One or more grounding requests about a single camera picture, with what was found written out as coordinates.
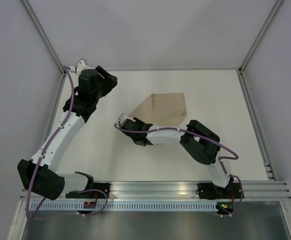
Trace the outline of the beige cloth napkin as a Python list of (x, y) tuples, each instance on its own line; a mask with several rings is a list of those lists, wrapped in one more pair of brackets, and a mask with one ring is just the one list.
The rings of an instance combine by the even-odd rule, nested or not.
[(177, 127), (187, 117), (185, 95), (183, 93), (151, 94), (130, 114), (146, 124)]

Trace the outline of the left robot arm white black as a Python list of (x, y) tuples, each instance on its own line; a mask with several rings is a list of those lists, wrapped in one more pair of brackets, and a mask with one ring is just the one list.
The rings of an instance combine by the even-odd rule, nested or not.
[(91, 68), (79, 62), (73, 71), (78, 76), (78, 86), (71, 89), (58, 125), (29, 160), (22, 159), (17, 165), (23, 187), (49, 200), (75, 191), (83, 198), (94, 194), (92, 176), (78, 171), (58, 175), (57, 170), (68, 146), (95, 112), (99, 100), (118, 84), (117, 77), (99, 65)]

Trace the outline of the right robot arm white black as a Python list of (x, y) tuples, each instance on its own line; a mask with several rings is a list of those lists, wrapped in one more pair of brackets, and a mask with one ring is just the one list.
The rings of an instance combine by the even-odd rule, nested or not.
[(158, 126), (135, 117), (119, 120), (115, 128), (142, 147), (180, 144), (196, 162), (206, 166), (212, 177), (212, 184), (203, 188), (204, 198), (214, 200), (232, 197), (234, 178), (226, 173), (221, 160), (237, 160), (239, 156), (221, 144), (219, 136), (197, 120), (191, 120), (185, 127)]

